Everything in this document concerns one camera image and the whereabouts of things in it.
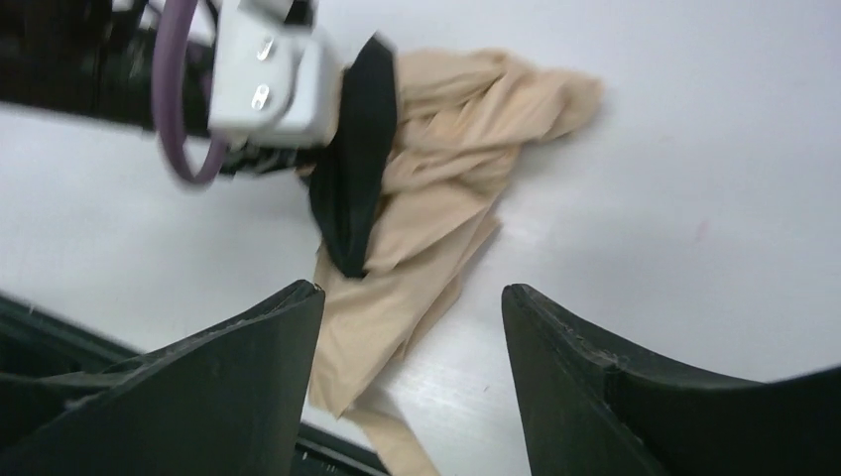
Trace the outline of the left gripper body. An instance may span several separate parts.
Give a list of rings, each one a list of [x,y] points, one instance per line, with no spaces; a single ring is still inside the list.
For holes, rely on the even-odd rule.
[[[308,175],[318,159],[329,149],[328,143],[302,147],[262,146],[248,140],[224,139],[216,135],[224,145],[224,158],[219,173],[224,177],[259,177],[284,171],[296,171]]]

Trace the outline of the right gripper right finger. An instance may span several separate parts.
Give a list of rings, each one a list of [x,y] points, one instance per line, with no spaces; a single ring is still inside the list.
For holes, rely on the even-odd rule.
[[[501,296],[536,475],[836,475],[840,372],[760,383],[667,358],[525,284]]]

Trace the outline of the beige folding umbrella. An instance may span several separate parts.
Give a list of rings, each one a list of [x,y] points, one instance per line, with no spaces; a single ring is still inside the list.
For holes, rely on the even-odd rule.
[[[390,473],[432,475],[407,425],[359,398],[458,299],[464,266],[497,227],[492,208],[522,147],[586,125],[603,84],[497,49],[401,54],[397,83],[398,135],[365,256],[369,274],[345,278],[325,253],[317,258],[326,301],[308,396],[359,425]]]

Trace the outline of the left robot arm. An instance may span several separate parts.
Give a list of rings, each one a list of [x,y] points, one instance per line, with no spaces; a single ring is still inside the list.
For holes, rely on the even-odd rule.
[[[141,27],[150,1],[1,1],[1,101],[155,131],[152,53],[157,27]],[[209,138],[214,48],[188,41],[182,86],[189,136]],[[305,169],[294,149],[225,146],[223,176]]]

